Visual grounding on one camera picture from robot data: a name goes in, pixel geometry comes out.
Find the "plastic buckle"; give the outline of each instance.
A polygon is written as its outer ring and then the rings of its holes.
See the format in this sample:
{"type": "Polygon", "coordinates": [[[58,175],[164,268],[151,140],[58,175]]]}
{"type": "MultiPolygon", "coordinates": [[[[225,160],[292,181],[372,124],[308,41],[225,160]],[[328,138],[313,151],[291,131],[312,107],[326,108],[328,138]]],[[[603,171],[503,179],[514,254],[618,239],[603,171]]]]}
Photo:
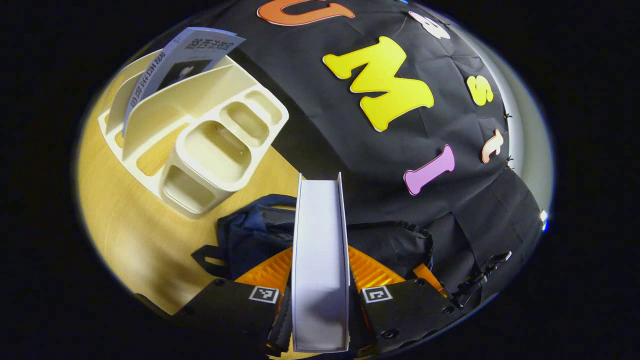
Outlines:
{"type": "Polygon", "coordinates": [[[480,267],[480,272],[470,276],[465,282],[458,285],[458,290],[453,293],[452,301],[459,310],[464,309],[465,305],[471,298],[471,295],[489,280],[489,276],[511,257],[511,251],[504,254],[494,255],[485,261],[480,267]]]}

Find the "black cloth backdrop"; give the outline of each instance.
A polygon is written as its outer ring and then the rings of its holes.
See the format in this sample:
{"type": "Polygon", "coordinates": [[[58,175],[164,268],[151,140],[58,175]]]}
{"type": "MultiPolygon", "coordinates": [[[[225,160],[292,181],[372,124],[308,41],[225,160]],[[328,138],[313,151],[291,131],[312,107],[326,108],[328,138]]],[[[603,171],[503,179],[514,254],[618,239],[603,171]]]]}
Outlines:
{"type": "MultiPolygon", "coordinates": [[[[522,180],[508,170],[508,124],[497,85],[488,69],[447,24],[417,4],[386,0],[340,0],[352,19],[334,17],[302,26],[278,26],[260,19],[264,0],[225,1],[195,15],[150,42],[132,57],[162,48],[187,26],[236,32],[246,39],[229,56],[269,89],[289,111],[289,120],[273,147],[307,179],[335,179],[342,172],[349,224],[405,221],[426,227],[434,239],[434,274],[457,284],[473,266],[510,250],[511,260],[484,287],[482,298],[500,291],[535,248],[541,231],[540,210],[522,180]],[[407,14],[437,21],[451,36],[437,39],[407,14]],[[377,132],[349,87],[322,62],[390,37],[406,53],[396,76],[419,79],[431,89],[435,104],[394,119],[377,132]],[[492,102],[476,105],[465,80],[484,76],[492,102]],[[484,164],[481,149],[499,129],[503,151],[484,164]],[[454,152],[456,168],[412,196],[403,174],[438,156],[444,145],[454,152]]],[[[307,1],[287,8],[305,13],[327,4],[307,1]]]]}

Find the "black bag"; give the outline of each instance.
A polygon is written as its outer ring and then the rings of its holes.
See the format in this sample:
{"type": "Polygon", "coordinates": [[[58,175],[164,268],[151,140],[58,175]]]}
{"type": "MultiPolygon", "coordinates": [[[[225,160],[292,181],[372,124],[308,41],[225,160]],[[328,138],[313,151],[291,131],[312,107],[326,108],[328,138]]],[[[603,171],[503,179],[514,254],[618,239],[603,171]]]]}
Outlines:
{"type": "MultiPolygon", "coordinates": [[[[293,246],[296,212],[274,208],[276,205],[295,206],[296,198],[267,195],[218,219],[220,249],[205,247],[197,252],[200,255],[198,259],[203,261],[204,256],[224,256],[228,277],[235,280],[271,256],[293,246]]],[[[432,266],[431,235],[416,225],[403,221],[352,224],[347,225],[347,238],[350,246],[378,260],[405,279],[415,278],[412,270],[421,263],[429,268],[432,266]]],[[[213,275],[221,274],[214,270],[213,275]]]]}

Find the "black fabric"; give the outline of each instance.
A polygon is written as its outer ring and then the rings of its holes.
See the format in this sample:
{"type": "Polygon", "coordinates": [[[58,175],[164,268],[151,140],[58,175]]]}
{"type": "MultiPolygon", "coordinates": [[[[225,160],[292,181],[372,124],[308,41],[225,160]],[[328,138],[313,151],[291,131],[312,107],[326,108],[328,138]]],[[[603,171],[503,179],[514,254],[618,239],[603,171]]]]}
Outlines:
{"type": "Polygon", "coordinates": [[[477,265],[469,241],[452,213],[436,219],[426,229],[433,237],[431,272],[453,293],[477,265]]]}
{"type": "Polygon", "coordinates": [[[453,213],[479,264],[493,255],[512,252],[482,287],[484,302],[507,286],[531,257],[542,232],[538,203],[520,177],[505,168],[453,213]]]}
{"type": "Polygon", "coordinates": [[[293,320],[291,315],[291,273],[289,273],[289,279],[287,280],[287,286],[282,293],[282,303],[280,304],[280,310],[276,315],[276,320],[273,322],[271,332],[267,342],[279,349],[281,352],[289,351],[289,340],[291,338],[291,331],[293,330],[293,320]]]}
{"type": "MultiPolygon", "coordinates": [[[[296,198],[267,195],[218,219],[218,245],[224,249],[232,280],[293,246],[295,211],[273,205],[295,206],[296,198]]],[[[419,264],[431,266],[433,261],[431,235],[406,222],[348,224],[347,239],[405,279],[415,277],[412,270],[419,264]]]]}
{"type": "Polygon", "coordinates": [[[358,349],[373,343],[376,337],[368,328],[353,271],[349,271],[349,276],[349,352],[357,355],[358,349]]]}
{"type": "MultiPolygon", "coordinates": [[[[272,90],[291,112],[273,147],[309,179],[333,179],[342,172],[347,220],[351,224],[403,219],[426,225],[446,215],[489,185],[502,169],[508,151],[480,161],[485,141],[499,129],[508,149],[509,133],[502,97],[484,63],[455,31],[423,7],[387,0],[344,0],[354,18],[334,17],[303,26],[278,26],[256,15],[263,0],[229,1],[193,17],[184,26],[210,26],[246,38],[230,57],[272,90]],[[450,39],[437,39],[407,14],[414,11],[438,22],[450,39]],[[360,108],[352,77],[340,80],[322,62],[327,54],[345,54],[387,36],[405,51],[397,77],[428,84],[435,104],[394,119],[379,133],[360,108]],[[476,105],[465,80],[482,75],[494,99],[476,105]],[[403,183],[415,170],[449,144],[456,170],[445,173],[411,196],[403,183]]],[[[307,1],[287,7],[304,13],[326,4],[307,1]]],[[[149,45],[164,46],[160,40],[149,45]]]]}

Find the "black strap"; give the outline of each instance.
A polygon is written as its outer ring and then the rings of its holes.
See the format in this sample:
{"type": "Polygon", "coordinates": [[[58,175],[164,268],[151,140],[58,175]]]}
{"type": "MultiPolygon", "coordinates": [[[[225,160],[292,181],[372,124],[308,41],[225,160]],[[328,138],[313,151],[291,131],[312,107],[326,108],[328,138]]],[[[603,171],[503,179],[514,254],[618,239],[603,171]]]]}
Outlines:
{"type": "Polygon", "coordinates": [[[490,257],[479,267],[479,270],[474,270],[465,282],[458,285],[458,291],[453,294],[453,300],[461,310],[465,307],[471,295],[481,289],[489,280],[489,276],[491,276],[501,264],[505,263],[511,255],[512,252],[509,251],[490,257]]]}
{"type": "Polygon", "coordinates": [[[267,338],[267,342],[276,347],[278,351],[289,351],[289,339],[291,338],[291,332],[293,330],[293,320],[291,318],[291,272],[289,272],[289,280],[287,281],[287,287],[282,294],[282,303],[280,304],[280,311],[276,315],[276,320],[273,322],[271,332],[267,338]]]}
{"type": "Polygon", "coordinates": [[[349,351],[357,356],[358,350],[373,344],[376,337],[367,326],[366,315],[352,271],[349,271],[349,276],[351,277],[349,284],[349,335],[351,337],[349,351]]]}
{"type": "Polygon", "coordinates": [[[211,275],[223,277],[225,279],[229,278],[229,270],[227,267],[212,264],[205,260],[205,257],[207,257],[226,261],[227,255],[222,248],[214,245],[204,245],[203,247],[196,250],[193,254],[191,254],[191,257],[195,259],[195,261],[211,275]]]}

